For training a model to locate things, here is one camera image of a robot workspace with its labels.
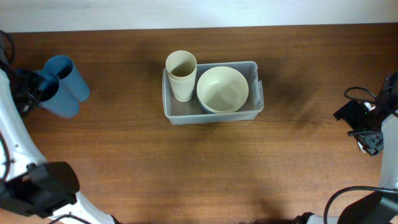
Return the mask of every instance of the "white bowl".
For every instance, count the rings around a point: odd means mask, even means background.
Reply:
[[[197,95],[205,111],[230,113],[239,110],[246,102],[249,86],[237,70],[215,67],[207,70],[199,78]]]

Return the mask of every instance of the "wooden table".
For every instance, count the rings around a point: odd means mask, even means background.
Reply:
[[[76,118],[24,118],[49,161],[67,161],[83,193],[123,223],[239,223],[322,214],[351,185],[377,185],[381,156],[362,154],[333,113],[343,92],[378,92],[398,70],[398,25],[118,30],[14,34],[15,67],[52,56],[91,88]],[[174,126],[162,70],[174,50],[198,63],[252,60],[265,109],[252,121]],[[342,195],[331,215],[368,193]],[[47,223],[0,211],[0,223]]]

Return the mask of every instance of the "beige cup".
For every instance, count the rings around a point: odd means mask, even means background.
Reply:
[[[174,97],[181,102],[191,100],[197,75],[197,60],[187,51],[178,50],[166,59],[166,70]]]

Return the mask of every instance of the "gray plastic bin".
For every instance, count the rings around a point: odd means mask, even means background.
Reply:
[[[197,97],[197,83],[201,75],[218,66],[226,66],[241,72],[249,85],[249,96],[245,104],[237,112],[222,114],[207,114],[200,106]],[[182,103],[173,96],[166,69],[163,71],[163,107],[164,114],[172,124],[198,124],[220,121],[239,121],[254,119],[264,109],[264,95],[262,83],[258,79],[258,66],[255,62],[230,62],[210,63],[197,65],[197,77],[193,97],[190,101]]]

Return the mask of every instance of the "white wall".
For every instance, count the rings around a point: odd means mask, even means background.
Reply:
[[[9,32],[398,22],[398,0],[0,0]]]

